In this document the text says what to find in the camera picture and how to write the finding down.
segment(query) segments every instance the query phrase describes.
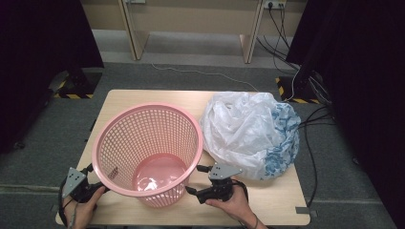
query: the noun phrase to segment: power cord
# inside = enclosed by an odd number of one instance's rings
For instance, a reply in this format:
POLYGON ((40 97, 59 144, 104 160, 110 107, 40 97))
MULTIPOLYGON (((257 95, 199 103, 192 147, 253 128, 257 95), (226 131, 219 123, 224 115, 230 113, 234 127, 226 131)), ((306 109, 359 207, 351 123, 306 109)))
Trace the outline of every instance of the power cord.
POLYGON ((270 53, 270 54, 273 55, 274 66, 276 67, 276 69, 277 69, 279 72, 281 72, 281 73, 287 73, 287 72, 284 72, 284 71, 280 70, 280 69, 277 67, 277 65, 276 65, 276 63, 275 63, 275 60, 274 60, 274 57, 277 57, 278 59, 280 59, 281 61, 283 61, 284 63, 286 63, 286 64, 289 65, 290 67, 292 67, 294 70, 298 70, 297 67, 295 67, 295 66, 292 65, 291 63, 288 63, 288 62, 286 61, 286 59, 285 59, 283 56, 281 56, 281 55, 278 54, 277 52, 274 52, 274 51, 270 50, 268 47, 266 47, 266 46, 262 43, 262 41, 259 39, 259 37, 256 37, 256 40, 257 40, 257 42, 258 42, 268 53, 270 53))
POLYGON ((321 83, 319 83, 316 79, 314 79, 312 76, 309 77, 309 84, 310 84, 312 90, 317 95, 318 100, 321 103, 330 106, 331 101, 329 100, 329 94, 328 94, 328 91, 323 87, 323 85, 321 83))
POLYGON ((255 88, 250 83, 231 78, 231 77, 229 77, 229 76, 227 76, 225 74, 222 74, 222 73, 203 73, 203 72, 196 71, 196 70, 177 70, 177 69, 174 69, 174 68, 159 68, 159 67, 155 66, 155 64, 152 64, 152 66, 153 66, 153 68, 155 68, 157 70, 160 70, 160 71, 175 71, 175 72, 179 72, 179 73, 200 73, 200 74, 205 74, 205 75, 220 75, 220 76, 223 76, 223 77, 225 77, 225 78, 227 78, 229 80, 232 80, 234 82, 246 84, 246 85, 250 86, 252 89, 254 89, 256 92, 258 92, 258 93, 260 92, 257 88, 255 88))
POLYGON ((288 47, 289 50, 289 43, 287 41, 287 36, 286 36, 286 29, 284 28, 284 19, 286 18, 286 9, 284 8, 284 4, 280 5, 280 16, 281 16, 281 31, 283 32, 284 35, 284 40, 286 41, 286 45, 288 47))
POLYGON ((297 73, 295 73, 295 76, 292 77, 292 81, 291 81, 291 96, 288 99, 285 99, 285 102, 289 102, 294 96, 295 96, 295 91, 294 91, 294 82, 295 82, 295 78, 297 77, 298 73, 300 71, 297 71, 297 73))
POLYGON ((283 13, 284 8, 281 8, 281 21, 282 21, 282 25, 281 25, 281 28, 280 28, 280 29, 279 29, 279 27, 278 27, 276 21, 274 20, 273 15, 271 14, 272 8, 273 8, 273 4, 272 4, 271 2, 269 2, 269 3, 268 3, 268 13, 270 14, 270 18, 271 18, 271 20, 273 21, 274 26, 276 27, 277 32, 280 34, 280 37, 283 39, 284 43, 286 44, 286 46, 287 46, 288 49, 289 49, 288 41, 287 41, 287 39, 283 36, 283 34, 285 34, 285 32, 284 32, 284 18, 285 18, 285 16, 284 16, 284 13, 283 13))
POLYGON ((68 226, 68 221, 66 219, 65 216, 65 207, 71 203, 71 201, 69 201, 67 204, 63 205, 63 198, 62 198, 62 192, 63 192, 63 188, 65 187, 66 184, 66 177, 62 180, 62 182, 60 183, 60 187, 59 187, 59 192, 57 195, 57 199, 58 199, 58 203, 59 203, 59 210, 58 210, 58 214, 60 216, 60 219, 62 220, 63 224, 67 227, 68 226))
POLYGON ((280 52, 280 51, 278 51, 277 49, 273 48, 273 47, 270 45, 270 43, 267 41, 267 38, 266 38, 265 35, 263 36, 263 39, 265 39, 266 44, 267 44, 268 46, 270 46, 270 47, 274 50, 274 52, 277 52, 279 55, 287 56, 286 53, 280 52))
POLYGON ((310 156, 310 160, 311 160, 311 163, 312 163, 313 174, 314 174, 314 185, 313 185, 312 194, 310 195, 309 201, 308 201, 308 203, 307 203, 307 207, 308 207, 308 208, 310 208, 310 206, 312 205, 312 202, 313 202, 313 200, 314 200, 314 198, 315 198, 316 191, 317 191, 317 188, 318 188, 318 172, 317 172, 317 169, 316 169, 316 163, 315 163, 315 159, 314 159, 314 156, 313 156, 313 152, 312 152, 312 149, 310 148, 310 145, 309 145, 308 129, 307 129, 307 127, 308 127, 309 123, 311 123, 311 122, 314 122, 314 121, 320 120, 320 119, 324 119, 325 117, 330 116, 330 113, 327 113, 327 114, 318 116, 318 117, 316 117, 316 118, 314 118, 314 119, 311 119, 316 113, 318 113, 319 111, 321 111, 321 110, 323 110, 323 109, 327 109, 327 108, 328 108, 327 106, 323 106, 323 107, 321 107, 321 108, 316 109, 314 112, 312 112, 312 113, 308 116, 308 118, 306 119, 306 121, 305 121, 305 122, 302 122, 302 123, 300 124, 300 126, 299 126, 299 128, 302 128, 302 127, 304 128, 305 141, 306 141, 307 146, 308 146, 309 156, 310 156))

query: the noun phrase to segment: white plastic bag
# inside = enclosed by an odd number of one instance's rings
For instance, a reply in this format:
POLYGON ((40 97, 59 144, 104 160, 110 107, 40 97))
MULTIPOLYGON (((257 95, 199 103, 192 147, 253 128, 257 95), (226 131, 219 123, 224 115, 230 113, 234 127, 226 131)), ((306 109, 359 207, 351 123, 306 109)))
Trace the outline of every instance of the white plastic bag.
POLYGON ((217 162, 242 168, 241 177, 277 177, 298 153, 300 122, 272 94, 216 93, 200 119, 203 147, 217 162))

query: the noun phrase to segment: black and yellow tape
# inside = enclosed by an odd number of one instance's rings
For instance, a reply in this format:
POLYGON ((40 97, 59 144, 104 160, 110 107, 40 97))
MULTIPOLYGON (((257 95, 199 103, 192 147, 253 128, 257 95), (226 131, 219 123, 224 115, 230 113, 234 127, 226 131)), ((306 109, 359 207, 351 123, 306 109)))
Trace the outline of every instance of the black and yellow tape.
POLYGON ((305 99, 305 98, 298 98, 298 97, 293 97, 291 98, 291 94, 286 93, 286 89, 283 87, 281 84, 280 78, 276 78, 276 83, 277 87, 279 90, 279 94, 281 96, 281 100, 283 101, 289 101, 289 102, 296 102, 296 103, 316 103, 319 104, 318 99, 305 99))
POLYGON ((69 76, 67 76, 59 85, 58 90, 54 94, 55 98, 71 98, 71 99, 80 99, 80 98, 92 98, 93 91, 86 91, 85 93, 81 90, 76 90, 72 82, 69 81, 69 76))

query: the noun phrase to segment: black cable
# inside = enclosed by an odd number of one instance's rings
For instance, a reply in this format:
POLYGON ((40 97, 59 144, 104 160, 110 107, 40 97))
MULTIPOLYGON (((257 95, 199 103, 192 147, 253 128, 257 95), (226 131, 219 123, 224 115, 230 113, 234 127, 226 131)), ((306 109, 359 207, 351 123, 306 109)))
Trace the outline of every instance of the black cable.
MULTIPOLYGON (((280 42, 280 36, 279 36, 278 39, 277 39, 276 46, 274 47, 274 50, 277 50, 277 46, 278 46, 278 43, 279 43, 279 42, 280 42)), ((276 69, 277 69, 278 71, 284 73, 283 71, 281 71, 281 70, 277 67, 276 58, 274 58, 274 55, 273 55, 273 65, 276 67, 276 69)))
POLYGON ((321 120, 321 119, 325 119, 325 117, 327 117, 327 116, 330 116, 330 114, 324 114, 324 115, 316 117, 314 119, 306 120, 306 121, 300 123, 299 127, 302 128, 302 127, 304 127, 304 125, 306 125, 308 123, 311 123, 311 122, 314 122, 314 121, 317 121, 317 120, 321 120))
POLYGON ((243 183, 243 182, 241 182, 241 181, 239 181, 239 180, 237 180, 237 179, 232 179, 232 185, 238 185, 238 186, 241 186, 243 189, 244 189, 244 193, 245 193, 245 197, 246 197, 246 200, 247 200, 247 202, 249 202, 249 195, 248 195, 248 193, 247 193, 247 187, 246 187, 246 185, 243 183))
POLYGON ((277 53, 279 53, 279 54, 281 54, 281 55, 283 55, 283 56, 287 56, 285 53, 283 53, 283 52, 280 52, 280 51, 278 51, 278 50, 276 50, 276 49, 274 49, 271 45, 270 45, 270 43, 267 41, 267 39, 266 39, 266 37, 265 36, 263 36, 263 38, 265 39, 265 41, 266 41, 266 44, 268 45, 268 46, 270 46, 273 50, 274 50, 274 52, 277 52, 277 53))
POLYGON ((309 151, 309 156, 310 156, 310 160, 311 160, 311 162, 312 162, 313 173, 314 173, 314 185, 313 185, 312 194, 311 194, 311 196, 310 196, 310 198, 309 198, 309 202, 307 203, 307 207, 308 207, 308 208, 310 208, 310 206, 312 205, 313 199, 315 198, 316 191, 317 191, 317 188, 318 188, 318 172, 317 172, 317 170, 316 170, 316 163, 315 163, 315 159, 314 159, 314 156, 313 156, 313 152, 312 152, 312 149, 310 148, 310 145, 309 145, 307 127, 308 127, 308 124, 309 124, 311 121, 317 119, 317 118, 315 118, 315 119, 310 119, 310 118, 311 118, 313 115, 315 115, 317 112, 319 112, 320 110, 325 109, 325 108, 327 108, 327 107, 326 107, 326 106, 323 106, 323 107, 321 107, 321 108, 316 109, 314 112, 312 112, 312 114, 309 115, 309 117, 307 118, 307 120, 306 120, 305 123, 304 123, 304 136, 305 136, 305 141, 307 142, 308 151, 309 151))
MULTIPOLYGON (((273 57, 275 56, 275 57, 279 58, 281 61, 283 61, 284 63, 286 63, 286 64, 289 65, 290 67, 292 67, 294 70, 296 70, 296 71, 299 70, 297 67, 295 67, 295 66, 292 65, 291 63, 288 63, 282 56, 280 56, 280 55, 277 54, 276 52, 271 51, 268 47, 266 47, 258 37, 256 37, 256 40, 257 40, 257 42, 258 42, 267 52, 269 52, 270 54, 272 54, 273 57)), ((282 72, 282 73, 288 73, 288 72, 284 72, 284 71, 280 70, 276 65, 275 65, 275 67, 276 67, 276 69, 277 69, 278 71, 280 71, 280 72, 282 72)))
POLYGON ((284 8, 284 4, 282 4, 280 8, 281 8, 281 9, 280 9, 281 31, 283 32, 284 40, 285 40, 286 45, 287 45, 288 50, 289 50, 289 44, 288 44, 287 36, 286 36, 286 29, 284 28, 284 20, 286 19, 286 9, 284 8))
POLYGON ((327 122, 307 124, 307 126, 320 126, 320 125, 336 126, 336 124, 334 124, 334 123, 327 123, 327 122))
POLYGON ((286 43, 287 47, 289 48, 289 44, 286 40, 286 38, 283 36, 283 33, 279 30, 276 21, 273 18, 273 15, 271 14, 271 7, 268 8, 268 13, 270 14, 271 20, 274 23, 274 26, 276 27, 277 32, 279 33, 280 37, 283 39, 284 43, 286 43))
POLYGON ((71 203, 72 202, 72 200, 74 200, 73 198, 71 198, 71 200, 69 200, 66 204, 65 204, 65 206, 63 206, 63 209, 65 209, 68 205, 69 205, 69 203, 71 203))
POLYGON ((58 214, 60 219, 62 220, 63 224, 67 227, 68 226, 68 221, 66 220, 66 216, 65 216, 65 208, 63 207, 63 198, 62 198, 62 190, 63 187, 65 186, 67 177, 65 177, 62 182, 60 183, 60 187, 59 187, 59 193, 57 195, 57 200, 59 203, 59 210, 58 210, 58 214))

